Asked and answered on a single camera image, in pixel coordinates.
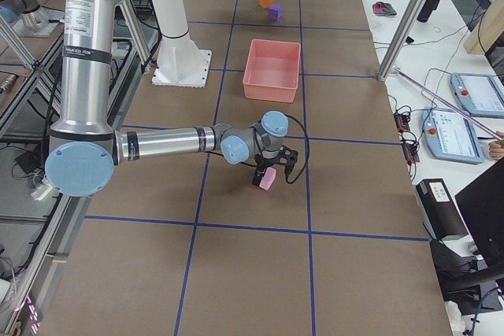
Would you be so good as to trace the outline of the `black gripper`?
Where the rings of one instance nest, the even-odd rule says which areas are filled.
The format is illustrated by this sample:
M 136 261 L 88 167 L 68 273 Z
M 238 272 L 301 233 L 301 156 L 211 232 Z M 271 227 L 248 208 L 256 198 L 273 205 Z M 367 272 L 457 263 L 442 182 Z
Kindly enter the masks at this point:
M 254 186 L 260 186 L 261 181 L 262 181 L 263 177 L 265 176 L 265 170 L 269 167 L 272 167 L 275 164 L 283 165 L 284 164 L 283 159 L 284 159 L 284 157 L 282 156 L 281 153 L 279 153 L 275 157 L 270 157 L 270 158 L 264 157 L 260 153 L 256 153 L 254 156 L 254 160 L 256 163 L 256 169 L 254 172 L 254 177 L 252 179 L 252 184 Z

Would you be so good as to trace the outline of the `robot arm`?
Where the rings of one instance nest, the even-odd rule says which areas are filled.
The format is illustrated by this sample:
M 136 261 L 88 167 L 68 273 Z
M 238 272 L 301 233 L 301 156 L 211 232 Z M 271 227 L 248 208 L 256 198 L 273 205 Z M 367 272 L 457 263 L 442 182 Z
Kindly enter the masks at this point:
M 1 16 L 19 36 L 49 37 L 65 12 L 46 9 L 38 0 L 1 0 Z
M 122 161 L 219 151 L 230 164 L 256 161 L 254 184 L 275 164 L 290 169 L 296 154 L 283 140 L 289 122 L 267 112 L 244 130 L 227 124 L 120 133 L 107 121 L 115 9 L 125 0 L 66 0 L 60 116 L 50 129 L 45 173 L 60 193 L 102 190 Z

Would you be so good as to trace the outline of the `person hand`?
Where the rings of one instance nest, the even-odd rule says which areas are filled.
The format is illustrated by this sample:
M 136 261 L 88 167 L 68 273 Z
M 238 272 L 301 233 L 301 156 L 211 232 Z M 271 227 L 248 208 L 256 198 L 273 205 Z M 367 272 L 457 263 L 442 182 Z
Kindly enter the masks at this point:
M 496 131 L 496 135 L 498 139 L 488 143 L 488 150 L 490 157 L 498 161 L 504 157 L 504 134 L 501 131 Z

